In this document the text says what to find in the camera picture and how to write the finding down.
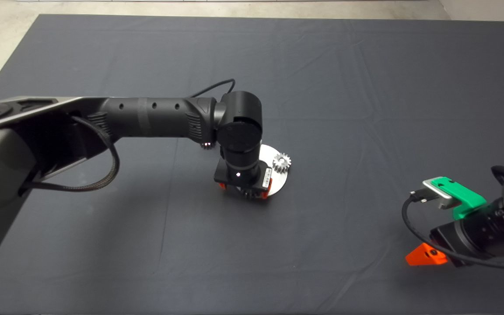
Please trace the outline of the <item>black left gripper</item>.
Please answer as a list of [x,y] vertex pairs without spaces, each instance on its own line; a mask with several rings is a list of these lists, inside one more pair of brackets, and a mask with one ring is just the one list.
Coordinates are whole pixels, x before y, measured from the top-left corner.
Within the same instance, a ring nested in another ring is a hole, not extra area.
[[219,159],[214,172],[214,181],[221,189],[238,187],[244,191],[260,192],[261,199],[266,200],[270,195],[273,179],[272,168],[259,160],[248,169],[231,167],[224,159]]

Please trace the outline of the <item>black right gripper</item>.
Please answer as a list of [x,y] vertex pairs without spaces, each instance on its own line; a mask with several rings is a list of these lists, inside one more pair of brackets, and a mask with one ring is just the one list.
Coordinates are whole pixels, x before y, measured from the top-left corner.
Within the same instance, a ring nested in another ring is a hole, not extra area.
[[[446,223],[430,231],[431,240],[459,255],[483,259],[484,253],[477,249],[462,231],[460,223]],[[418,245],[406,255],[406,262],[410,266],[443,265],[448,263],[448,257],[427,243]]]

